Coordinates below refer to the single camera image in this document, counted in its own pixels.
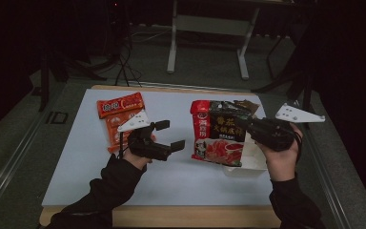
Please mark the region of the person's right hand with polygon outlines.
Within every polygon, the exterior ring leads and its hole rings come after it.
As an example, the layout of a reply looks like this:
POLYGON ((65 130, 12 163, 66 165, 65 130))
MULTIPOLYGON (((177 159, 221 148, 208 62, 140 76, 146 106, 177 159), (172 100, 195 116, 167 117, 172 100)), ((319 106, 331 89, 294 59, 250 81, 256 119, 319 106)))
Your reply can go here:
POLYGON ((295 178, 295 166, 299 153, 299 145, 293 141, 288 150, 276 152, 267 146, 255 142, 266 157, 266 165, 273 181, 287 181, 295 178))

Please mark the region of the pale blue table mat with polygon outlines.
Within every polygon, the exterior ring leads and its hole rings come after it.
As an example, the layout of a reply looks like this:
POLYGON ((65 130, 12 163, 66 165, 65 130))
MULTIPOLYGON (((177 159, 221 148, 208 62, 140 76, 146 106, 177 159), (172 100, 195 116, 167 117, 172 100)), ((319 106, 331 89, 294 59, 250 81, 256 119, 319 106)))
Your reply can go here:
MULTIPOLYGON (((90 181, 100 176, 110 158, 108 135, 98 118, 96 102, 130 94, 130 90, 86 90, 62 155, 53 173, 42 205, 72 204, 90 190, 90 181)), ((268 205, 272 185, 267 173, 255 177, 229 177, 221 165, 191 158, 193 153, 192 102, 210 100, 250 100, 255 95, 142 93, 151 121, 168 119, 169 129, 156 132, 156 140, 169 144, 186 141, 185 149, 166 161, 154 161, 140 179, 130 206, 160 205, 268 205)))

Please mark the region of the orange snack packet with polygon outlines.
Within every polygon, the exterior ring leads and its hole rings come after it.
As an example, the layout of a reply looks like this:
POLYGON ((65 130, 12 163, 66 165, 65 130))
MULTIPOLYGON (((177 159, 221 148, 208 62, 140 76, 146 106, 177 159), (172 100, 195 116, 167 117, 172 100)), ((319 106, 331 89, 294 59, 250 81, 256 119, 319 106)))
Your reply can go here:
MULTIPOLYGON (((145 110, 141 93, 134 93, 110 100, 98 100, 96 102, 98 116, 106 125, 109 137, 108 152, 110 154, 120 149, 120 137, 117 128, 129 120, 141 110, 145 110)), ((126 146, 126 140, 130 133, 124 134, 122 146, 126 146)))

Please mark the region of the red and black food packet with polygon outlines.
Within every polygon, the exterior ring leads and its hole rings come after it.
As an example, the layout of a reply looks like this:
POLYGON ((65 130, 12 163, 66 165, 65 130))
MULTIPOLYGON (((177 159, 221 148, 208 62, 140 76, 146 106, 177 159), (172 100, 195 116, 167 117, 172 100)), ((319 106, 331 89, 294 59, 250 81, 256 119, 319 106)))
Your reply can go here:
POLYGON ((195 100, 191 106, 192 158, 240 167, 246 132, 234 122, 237 118, 255 117, 258 108, 249 100, 195 100))

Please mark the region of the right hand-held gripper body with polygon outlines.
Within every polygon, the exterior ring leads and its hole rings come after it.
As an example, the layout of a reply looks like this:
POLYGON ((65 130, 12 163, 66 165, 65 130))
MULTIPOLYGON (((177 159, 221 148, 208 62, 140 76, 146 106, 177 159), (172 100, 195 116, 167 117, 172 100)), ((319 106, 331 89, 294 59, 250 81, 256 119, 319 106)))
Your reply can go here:
POLYGON ((251 126, 246 130, 251 139, 281 152, 288 150, 293 141, 302 144, 301 137, 295 132, 292 123, 317 123, 324 122, 324 115, 312 114, 284 103, 276 112, 274 118, 247 118, 251 126))

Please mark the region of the black tripod stand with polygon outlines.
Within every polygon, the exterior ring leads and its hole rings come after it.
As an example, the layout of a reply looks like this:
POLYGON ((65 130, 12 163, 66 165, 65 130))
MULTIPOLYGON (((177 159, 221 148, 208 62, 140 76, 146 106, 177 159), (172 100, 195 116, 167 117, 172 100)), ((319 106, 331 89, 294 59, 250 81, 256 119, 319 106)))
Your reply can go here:
POLYGON ((84 74, 87 78, 103 80, 103 77, 95 74, 88 67, 79 64, 76 60, 48 45, 42 46, 40 48, 40 86, 36 87, 36 93, 40 96, 40 112, 45 110, 50 101, 50 73, 57 81, 66 82, 69 79, 67 66, 84 74))
POLYGON ((314 71, 316 70, 315 61, 314 39, 308 31, 305 31, 299 36, 290 59, 284 69, 278 74, 277 79, 266 86, 253 89, 253 92, 266 93, 291 82, 291 86, 286 92, 287 98, 296 101, 302 94, 301 108, 309 112, 315 76, 314 71))

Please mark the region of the person's left hand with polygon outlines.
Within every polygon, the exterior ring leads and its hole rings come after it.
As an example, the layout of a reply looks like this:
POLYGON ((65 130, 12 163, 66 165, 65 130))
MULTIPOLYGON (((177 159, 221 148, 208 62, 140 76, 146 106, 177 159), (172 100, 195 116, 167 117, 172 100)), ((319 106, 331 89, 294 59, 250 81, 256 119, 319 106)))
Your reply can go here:
POLYGON ((150 158, 134 155, 129 149, 123 153, 123 159, 139 170, 143 170, 149 163, 153 162, 150 158))

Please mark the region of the wooden table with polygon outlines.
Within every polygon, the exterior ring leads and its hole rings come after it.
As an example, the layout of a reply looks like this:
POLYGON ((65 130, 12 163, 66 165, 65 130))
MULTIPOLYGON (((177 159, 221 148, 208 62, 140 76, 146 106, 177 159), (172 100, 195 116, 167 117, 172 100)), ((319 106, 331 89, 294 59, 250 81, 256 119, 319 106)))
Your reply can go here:
MULTIPOLYGON (((94 90, 133 90, 127 87, 99 86, 94 90)), ((169 89, 140 89, 145 92, 195 93, 195 94, 236 94, 169 89)), ((48 225, 51 217, 61 211, 62 206, 44 207, 40 216, 42 225, 48 225)), ((276 228, 280 221, 272 206, 268 205, 160 205, 130 206, 128 202, 116 208, 113 213, 116 228, 276 228)))

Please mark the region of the black floor bracket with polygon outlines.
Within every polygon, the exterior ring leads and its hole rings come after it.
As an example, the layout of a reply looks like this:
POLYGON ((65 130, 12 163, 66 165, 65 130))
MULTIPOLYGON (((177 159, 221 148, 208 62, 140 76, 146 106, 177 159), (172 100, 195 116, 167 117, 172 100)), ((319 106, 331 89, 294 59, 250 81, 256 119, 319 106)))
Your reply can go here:
POLYGON ((50 112, 46 119, 47 124, 65 124, 69 114, 63 112, 50 112))

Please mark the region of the metal floor rail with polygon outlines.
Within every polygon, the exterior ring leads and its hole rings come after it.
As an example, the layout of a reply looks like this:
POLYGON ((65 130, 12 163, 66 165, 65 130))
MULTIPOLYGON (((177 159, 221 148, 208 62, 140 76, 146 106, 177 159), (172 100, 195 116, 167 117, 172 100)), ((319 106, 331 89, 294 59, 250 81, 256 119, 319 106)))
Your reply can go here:
POLYGON ((49 118, 51 115, 49 112, 44 111, 36 115, 29 128, 26 130, 24 136, 17 144, 14 152, 10 155, 9 160, 0 170, 0 197, 5 192, 9 185, 14 173, 19 167, 21 161, 26 155, 31 143, 33 142, 40 126, 49 118))
POLYGON ((350 223, 345 216, 312 131, 305 125, 301 125, 300 129, 303 132, 302 153, 298 164, 301 187, 320 209, 321 219, 327 229, 348 229, 350 223))

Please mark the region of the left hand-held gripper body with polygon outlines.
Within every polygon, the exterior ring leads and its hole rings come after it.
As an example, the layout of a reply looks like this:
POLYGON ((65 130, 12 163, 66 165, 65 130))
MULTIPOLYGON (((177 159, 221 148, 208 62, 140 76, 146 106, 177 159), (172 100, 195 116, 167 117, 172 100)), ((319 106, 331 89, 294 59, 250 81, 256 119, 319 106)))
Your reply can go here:
POLYGON ((123 123, 117 128, 120 137, 120 150, 119 155, 124 153, 123 139, 124 134, 129 132, 127 137, 128 149, 137 156, 142 156, 150 159, 166 161, 172 154, 169 149, 170 145, 163 145, 156 143, 152 139, 153 131, 150 131, 150 124, 145 110, 141 110, 137 114, 134 114, 129 120, 123 123))

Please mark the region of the grey metal stand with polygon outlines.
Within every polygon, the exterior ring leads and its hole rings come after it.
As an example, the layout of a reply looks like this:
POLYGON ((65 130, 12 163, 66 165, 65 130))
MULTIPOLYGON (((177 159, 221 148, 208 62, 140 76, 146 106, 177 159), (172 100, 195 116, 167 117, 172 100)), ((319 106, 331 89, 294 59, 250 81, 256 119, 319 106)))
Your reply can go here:
POLYGON ((256 19, 259 15, 260 8, 255 8, 250 21, 241 21, 233 19, 212 18, 204 16, 193 16, 179 14, 178 1, 173 0, 173 16, 172 16, 172 40, 169 51, 169 59, 167 65, 167 73, 174 73, 175 61, 177 54, 176 36, 178 31, 195 31, 225 35, 236 35, 244 38, 243 45, 236 50, 238 67, 243 80, 248 80, 247 62, 245 54, 248 49, 249 42, 253 35, 256 19))

